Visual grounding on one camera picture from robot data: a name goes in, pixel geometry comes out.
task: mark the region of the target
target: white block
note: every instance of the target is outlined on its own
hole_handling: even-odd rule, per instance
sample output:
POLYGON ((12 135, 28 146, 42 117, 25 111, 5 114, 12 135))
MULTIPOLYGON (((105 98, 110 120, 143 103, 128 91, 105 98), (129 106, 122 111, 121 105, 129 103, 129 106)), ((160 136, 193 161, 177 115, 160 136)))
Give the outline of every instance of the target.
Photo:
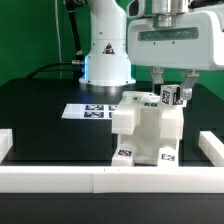
POLYGON ((137 123, 137 105, 119 104, 113 113, 112 133, 132 135, 137 123))
POLYGON ((0 192, 91 193, 92 172, 92 167, 2 166, 0 192))
POLYGON ((224 167, 224 145, 210 131, 201 131, 199 147, 216 167, 224 167))
POLYGON ((224 192, 224 168, 152 167, 130 173, 130 192, 218 193, 224 192))
POLYGON ((182 139, 184 125, 182 108, 164 108, 161 112, 160 121, 160 138, 182 139))
POLYGON ((12 147, 12 130, 0 129, 0 163, 12 147))
POLYGON ((170 147, 160 148, 157 166, 178 167, 178 151, 170 147))
POLYGON ((112 166, 133 166, 136 153, 136 146, 120 144, 112 158, 112 166))

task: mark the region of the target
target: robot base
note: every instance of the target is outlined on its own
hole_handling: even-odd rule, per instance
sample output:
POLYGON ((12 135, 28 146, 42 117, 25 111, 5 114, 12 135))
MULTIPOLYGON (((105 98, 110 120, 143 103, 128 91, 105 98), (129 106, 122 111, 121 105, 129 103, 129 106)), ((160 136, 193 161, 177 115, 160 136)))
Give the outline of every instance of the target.
POLYGON ((99 93, 120 93, 124 91, 130 91, 135 89, 135 83, 127 84, 123 86, 97 86, 89 83, 79 83, 81 89, 90 90, 99 93))

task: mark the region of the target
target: robot logo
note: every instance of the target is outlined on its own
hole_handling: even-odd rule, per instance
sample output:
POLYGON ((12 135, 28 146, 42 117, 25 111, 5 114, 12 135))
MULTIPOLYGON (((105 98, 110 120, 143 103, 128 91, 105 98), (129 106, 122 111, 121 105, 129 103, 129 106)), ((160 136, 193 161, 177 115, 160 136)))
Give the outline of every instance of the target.
POLYGON ((114 50, 110 43, 107 45, 107 47, 103 51, 103 54, 114 54, 114 50))

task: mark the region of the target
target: sticker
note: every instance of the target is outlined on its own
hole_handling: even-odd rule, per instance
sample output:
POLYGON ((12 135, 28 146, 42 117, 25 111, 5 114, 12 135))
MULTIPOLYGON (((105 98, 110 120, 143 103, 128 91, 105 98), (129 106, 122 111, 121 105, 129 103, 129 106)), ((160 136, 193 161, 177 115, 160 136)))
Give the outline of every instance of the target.
POLYGON ((117 105, 107 104, 67 104, 63 119, 105 119, 111 120, 117 105))
POLYGON ((175 106, 183 105, 183 104, 184 104, 183 100, 173 101, 173 105, 175 105, 175 106))
POLYGON ((114 50, 110 43, 107 45, 107 47, 103 51, 103 54, 114 54, 114 50))
POLYGON ((130 157, 131 154, 132 154, 132 151, 122 150, 122 149, 120 149, 119 152, 118 152, 118 155, 120 155, 120 156, 130 157))
POLYGON ((114 111, 116 108, 117 108, 117 106, 115 106, 115 105, 110 105, 109 106, 109 110, 110 111, 114 111))
POLYGON ((103 105, 86 105, 86 110, 104 110, 103 105))
POLYGON ((157 107, 157 103, 145 103, 145 107, 157 107))
POLYGON ((104 118, 103 112, 85 112, 85 118, 104 118))
POLYGON ((175 160, 175 156, 168 155, 168 154, 162 154, 161 159, 163 159, 163 160, 169 160, 169 161, 174 161, 175 160))
POLYGON ((162 97, 163 97, 162 98, 162 102, 169 105, 170 93, 165 91, 165 90, 163 90, 163 96, 162 97))

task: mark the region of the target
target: black cable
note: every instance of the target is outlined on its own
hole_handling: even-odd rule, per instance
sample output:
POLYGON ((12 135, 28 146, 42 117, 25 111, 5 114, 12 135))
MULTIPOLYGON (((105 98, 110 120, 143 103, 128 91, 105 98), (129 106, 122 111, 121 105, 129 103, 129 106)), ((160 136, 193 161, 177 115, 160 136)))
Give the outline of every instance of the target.
POLYGON ((26 78, 32 79, 37 73, 39 73, 47 68, 57 67, 57 66, 61 66, 61 65, 72 65, 72 62, 60 62, 60 63, 54 63, 54 64, 42 66, 42 67, 38 68, 37 70, 35 70, 34 72, 27 75, 26 78))
POLYGON ((79 34, 78 34, 78 28, 77 28, 75 15, 74 15, 74 12, 68 12, 68 14, 69 14, 70 22, 71 22, 75 49, 76 49, 77 52, 79 52, 79 51, 82 51, 82 48, 81 48, 81 43, 80 43, 80 39, 79 39, 79 34))
POLYGON ((82 67, 76 67, 74 69, 54 69, 54 70, 42 70, 39 72, 74 72, 76 70, 82 69, 82 67))
POLYGON ((84 55, 83 55, 82 48, 81 48, 77 22, 76 22, 76 18, 75 18, 75 14, 74 14, 75 9, 77 7, 81 7, 83 5, 83 3, 82 3, 82 1, 74 2, 74 0, 65 0, 64 2, 65 2, 65 6, 68 11, 68 15, 69 15, 70 23, 71 23, 72 36, 73 36, 74 45, 75 45, 75 49, 76 49, 76 59, 83 61, 84 55))

